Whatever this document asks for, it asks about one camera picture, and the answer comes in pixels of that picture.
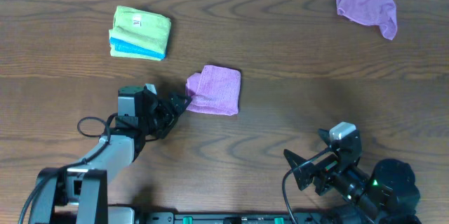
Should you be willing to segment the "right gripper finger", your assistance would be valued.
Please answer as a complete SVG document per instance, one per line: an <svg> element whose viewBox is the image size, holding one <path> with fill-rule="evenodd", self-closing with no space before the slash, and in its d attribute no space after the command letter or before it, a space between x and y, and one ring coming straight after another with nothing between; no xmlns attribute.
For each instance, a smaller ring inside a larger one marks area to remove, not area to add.
<svg viewBox="0 0 449 224"><path fill-rule="evenodd" d="M310 159L305 159L287 149L283 151L283 155L290 165L290 170L283 177L283 190L285 189L288 176L294 175L298 189L303 191L311 184L313 180L312 174L315 168L313 162L318 158L318 156L316 155Z"/></svg>
<svg viewBox="0 0 449 224"><path fill-rule="evenodd" d="M330 133L328 130L325 129L319 129L318 130L318 135L320 136L321 140L327 145L329 146L331 144L331 139L330 139Z"/></svg>

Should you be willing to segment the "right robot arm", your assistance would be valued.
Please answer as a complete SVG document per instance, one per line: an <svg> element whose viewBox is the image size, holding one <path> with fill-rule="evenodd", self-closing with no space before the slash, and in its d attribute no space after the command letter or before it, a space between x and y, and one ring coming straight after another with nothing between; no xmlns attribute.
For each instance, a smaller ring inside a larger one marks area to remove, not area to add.
<svg viewBox="0 0 449 224"><path fill-rule="evenodd" d="M310 159L290 150L283 155L299 190L314 185L317 195L338 191L348 203L346 213L334 211L322 223L418 223L420 191L411 166L397 159L379 161L373 172L360 170L361 136L355 125L342 122L331 130L319 129L326 148Z"/></svg>

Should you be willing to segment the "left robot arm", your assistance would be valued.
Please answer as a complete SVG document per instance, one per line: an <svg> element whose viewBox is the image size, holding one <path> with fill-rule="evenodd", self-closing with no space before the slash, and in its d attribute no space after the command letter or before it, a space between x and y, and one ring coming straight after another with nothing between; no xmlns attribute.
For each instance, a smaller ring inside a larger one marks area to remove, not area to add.
<svg viewBox="0 0 449 224"><path fill-rule="evenodd" d="M97 145L77 162L39 172L19 223L148 223L134 206L110 205L107 186L146 143L168 135L191 101L178 93L161 99L152 84L120 88Z"/></svg>

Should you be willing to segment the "purple microfibre cloth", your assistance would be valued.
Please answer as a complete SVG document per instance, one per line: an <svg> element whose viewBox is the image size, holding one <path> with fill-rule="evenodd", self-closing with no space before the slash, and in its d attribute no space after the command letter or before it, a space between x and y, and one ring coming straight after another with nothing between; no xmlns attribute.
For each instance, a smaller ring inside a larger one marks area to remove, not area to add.
<svg viewBox="0 0 449 224"><path fill-rule="evenodd" d="M239 113L241 73L226 67L206 65L187 79L185 93L192 98L191 112L233 116Z"/></svg>

